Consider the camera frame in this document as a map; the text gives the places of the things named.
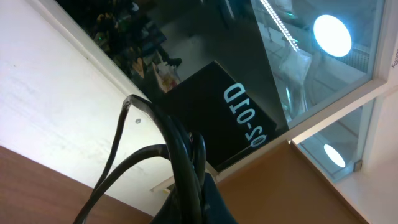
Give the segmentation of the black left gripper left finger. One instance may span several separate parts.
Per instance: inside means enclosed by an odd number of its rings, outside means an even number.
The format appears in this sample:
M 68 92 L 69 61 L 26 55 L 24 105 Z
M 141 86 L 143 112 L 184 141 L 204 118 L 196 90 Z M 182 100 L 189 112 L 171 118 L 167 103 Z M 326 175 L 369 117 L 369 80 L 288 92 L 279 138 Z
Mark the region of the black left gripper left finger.
M 180 224 L 180 209 L 176 189 L 172 189 L 159 212 L 150 221 L 150 224 Z

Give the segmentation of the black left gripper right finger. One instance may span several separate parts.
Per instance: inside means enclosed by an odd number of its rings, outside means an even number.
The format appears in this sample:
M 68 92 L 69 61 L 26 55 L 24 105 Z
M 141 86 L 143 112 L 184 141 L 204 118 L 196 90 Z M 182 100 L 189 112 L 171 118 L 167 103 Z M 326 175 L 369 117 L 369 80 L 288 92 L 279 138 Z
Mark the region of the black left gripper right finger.
M 228 210 L 212 176 L 205 174 L 203 185 L 204 211 L 203 218 L 206 224 L 238 224 Z

